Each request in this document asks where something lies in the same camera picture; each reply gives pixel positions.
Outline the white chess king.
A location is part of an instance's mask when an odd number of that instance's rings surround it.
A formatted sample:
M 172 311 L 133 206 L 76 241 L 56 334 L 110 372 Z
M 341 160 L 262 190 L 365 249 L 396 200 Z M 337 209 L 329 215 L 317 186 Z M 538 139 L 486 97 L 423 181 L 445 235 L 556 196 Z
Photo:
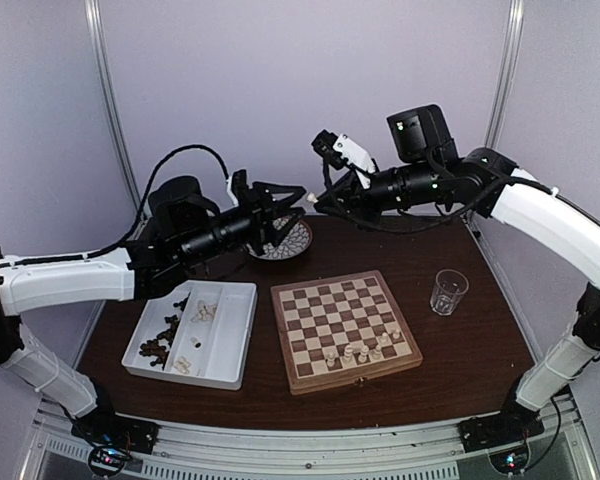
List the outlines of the white chess king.
M 350 367 L 354 364 L 354 349 L 351 344 L 348 344 L 343 351 L 343 355 L 341 357 L 341 363 L 343 366 Z

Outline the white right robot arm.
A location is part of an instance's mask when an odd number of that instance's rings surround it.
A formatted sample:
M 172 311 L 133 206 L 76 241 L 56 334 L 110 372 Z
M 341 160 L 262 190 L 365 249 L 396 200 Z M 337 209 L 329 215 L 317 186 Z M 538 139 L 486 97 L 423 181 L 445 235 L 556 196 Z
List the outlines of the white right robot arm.
M 414 221 L 410 233 L 426 231 L 475 212 L 513 227 L 553 251 L 588 280 L 577 317 L 544 359 L 514 383 L 492 430 L 515 440 L 531 416 L 591 362 L 600 357 L 600 222 L 539 183 L 506 156 L 487 147 L 460 156 L 441 108 L 435 104 L 387 119 L 402 166 L 381 170 L 345 134 L 323 130 L 311 146 L 322 160 L 325 191 L 317 212 L 368 231 L 383 231 L 387 211 L 406 213 L 433 204 L 444 212 Z

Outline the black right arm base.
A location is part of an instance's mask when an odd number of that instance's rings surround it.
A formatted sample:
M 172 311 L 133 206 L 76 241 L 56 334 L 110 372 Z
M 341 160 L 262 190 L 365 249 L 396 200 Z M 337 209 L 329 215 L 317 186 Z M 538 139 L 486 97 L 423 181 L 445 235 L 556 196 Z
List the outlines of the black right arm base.
M 511 475 L 529 465 L 528 441 L 545 431 L 539 414 L 515 401 L 506 401 L 498 413 L 461 421 L 458 430 L 466 453 L 485 451 L 498 473 Z

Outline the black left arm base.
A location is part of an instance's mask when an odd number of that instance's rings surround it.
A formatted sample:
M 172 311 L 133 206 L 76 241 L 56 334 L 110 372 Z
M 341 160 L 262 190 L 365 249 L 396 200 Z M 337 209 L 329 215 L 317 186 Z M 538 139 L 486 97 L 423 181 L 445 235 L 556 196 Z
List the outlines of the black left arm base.
M 116 413 L 109 393 L 96 386 L 96 408 L 82 417 L 65 415 L 72 424 L 71 434 L 90 446 L 87 466 L 98 476 L 119 474 L 134 461 L 133 453 L 153 452 L 159 426 L 148 420 L 121 416 Z

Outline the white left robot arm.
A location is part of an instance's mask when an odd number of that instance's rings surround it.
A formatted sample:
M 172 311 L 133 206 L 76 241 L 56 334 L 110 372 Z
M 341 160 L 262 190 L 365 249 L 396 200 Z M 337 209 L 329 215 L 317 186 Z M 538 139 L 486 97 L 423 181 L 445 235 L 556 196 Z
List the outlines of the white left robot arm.
M 148 196 L 155 230 L 101 251 L 48 257 L 3 255 L 0 249 L 0 367 L 53 398 L 103 444 L 117 442 L 124 424 L 106 390 L 77 372 L 33 336 L 22 313 L 81 302 L 149 300 L 166 296 L 196 266 L 245 245 L 261 253 L 279 245 L 304 210 L 301 186 L 255 181 L 243 170 L 227 189 L 233 207 L 221 211 L 193 176 L 163 183 Z

